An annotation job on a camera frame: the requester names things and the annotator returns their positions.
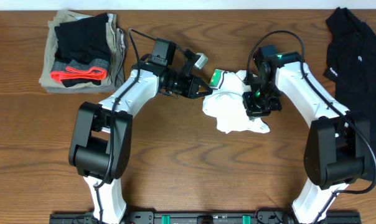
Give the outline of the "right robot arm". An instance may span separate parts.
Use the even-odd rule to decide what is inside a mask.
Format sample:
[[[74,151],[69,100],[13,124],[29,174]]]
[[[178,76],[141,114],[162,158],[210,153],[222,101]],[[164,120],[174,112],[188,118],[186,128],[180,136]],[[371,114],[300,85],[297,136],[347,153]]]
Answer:
[[[376,168],[369,144],[369,122],[335,100],[317,82],[297,52],[258,50],[253,55],[258,74],[248,73],[250,91],[243,94],[249,118],[280,111],[285,94],[309,126],[303,162],[307,181],[280,223],[352,223],[355,215],[328,215],[327,210],[348,186]]]

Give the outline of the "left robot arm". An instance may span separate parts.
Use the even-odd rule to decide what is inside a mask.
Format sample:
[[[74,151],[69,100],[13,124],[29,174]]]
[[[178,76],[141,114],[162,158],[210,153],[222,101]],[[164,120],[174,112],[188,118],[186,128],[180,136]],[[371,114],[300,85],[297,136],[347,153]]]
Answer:
[[[213,90],[189,70],[178,72],[139,61],[128,80],[99,103],[84,102],[78,109],[68,161],[90,188],[93,223],[121,223],[126,202],[121,176],[131,152],[133,119],[159,92],[196,99]]]

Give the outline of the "white t-shirt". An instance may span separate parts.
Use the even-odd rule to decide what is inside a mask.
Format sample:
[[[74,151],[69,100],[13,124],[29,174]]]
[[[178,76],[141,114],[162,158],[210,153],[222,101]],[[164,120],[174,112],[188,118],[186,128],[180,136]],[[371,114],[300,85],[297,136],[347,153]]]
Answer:
[[[246,71],[228,72],[216,69],[210,79],[212,94],[203,100],[202,111],[217,120],[217,129],[226,134],[232,131],[268,133],[270,129],[260,118],[249,118],[243,105],[243,93],[250,91],[244,84]]]

